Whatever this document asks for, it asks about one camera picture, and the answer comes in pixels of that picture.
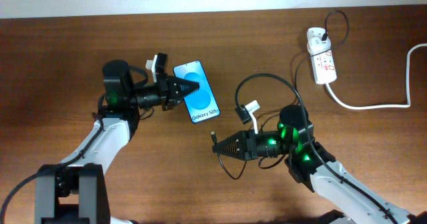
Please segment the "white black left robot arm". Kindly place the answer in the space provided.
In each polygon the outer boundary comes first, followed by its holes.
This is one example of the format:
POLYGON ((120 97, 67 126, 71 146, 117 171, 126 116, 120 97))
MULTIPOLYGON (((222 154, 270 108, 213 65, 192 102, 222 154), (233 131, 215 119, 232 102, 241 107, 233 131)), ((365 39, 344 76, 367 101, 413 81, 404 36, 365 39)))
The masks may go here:
POLYGON ((105 93, 94 113, 93 129, 81 145, 57 165, 39 169, 35 190, 36 223, 121 223, 112 217, 105 173, 115 156, 132 139, 140 110, 164 111, 196 92, 199 83, 168 75, 165 61, 149 62, 154 82, 134 83, 131 72, 147 73, 116 59, 102 69, 105 93))

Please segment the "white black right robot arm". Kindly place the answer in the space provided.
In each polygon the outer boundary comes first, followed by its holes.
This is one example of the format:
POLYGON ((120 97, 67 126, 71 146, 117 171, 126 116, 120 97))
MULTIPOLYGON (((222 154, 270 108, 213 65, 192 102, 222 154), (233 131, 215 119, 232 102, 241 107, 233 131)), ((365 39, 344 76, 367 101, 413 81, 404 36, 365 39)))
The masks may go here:
POLYGON ((243 130, 218 141, 212 151, 241 161, 283 157, 290 175, 335 206, 322 223, 425 223, 426 212, 412 214, 383 199, 352 176, 315 140, 305 108, 288 105, 280 111, 275 131, 243 130))

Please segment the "blue Galaxy smartphone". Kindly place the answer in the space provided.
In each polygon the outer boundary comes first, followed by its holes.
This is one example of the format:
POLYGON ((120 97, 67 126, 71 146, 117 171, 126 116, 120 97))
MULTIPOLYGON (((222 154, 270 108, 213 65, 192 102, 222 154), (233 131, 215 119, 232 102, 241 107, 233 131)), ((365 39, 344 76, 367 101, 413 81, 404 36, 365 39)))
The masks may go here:
POLYGON ((220 115, 220 108, 199 60, 175 66, 176 77, 199 83, 199 89, 184 98, 192 123, 201 123, 220 115))

